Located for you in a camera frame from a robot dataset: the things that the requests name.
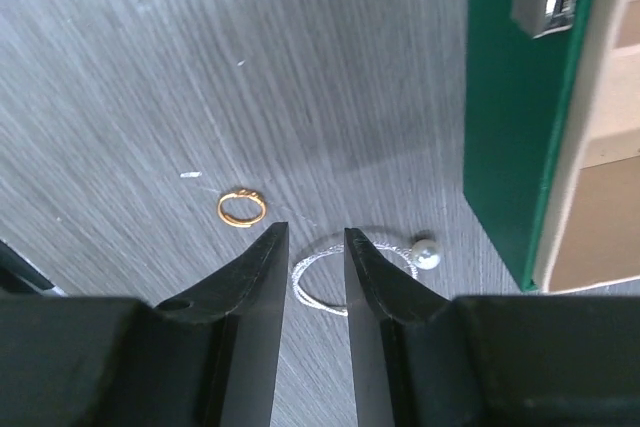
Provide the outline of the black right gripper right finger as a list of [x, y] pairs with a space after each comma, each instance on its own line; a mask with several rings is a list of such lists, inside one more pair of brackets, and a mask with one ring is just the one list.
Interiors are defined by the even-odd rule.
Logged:
[[361, 230], [346, 230], [344, 244], [359, 425], [454, 425], [455, 327], [446, 300], [393, 266]]

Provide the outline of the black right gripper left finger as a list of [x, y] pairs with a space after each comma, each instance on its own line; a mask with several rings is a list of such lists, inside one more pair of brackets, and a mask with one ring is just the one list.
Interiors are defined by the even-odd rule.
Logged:
[[276, 222], [239, 257], [157, 305], [196, 338], [185, 358], [200, 376], [197, 425], [269, 425], [288, 263], [289, 226]]

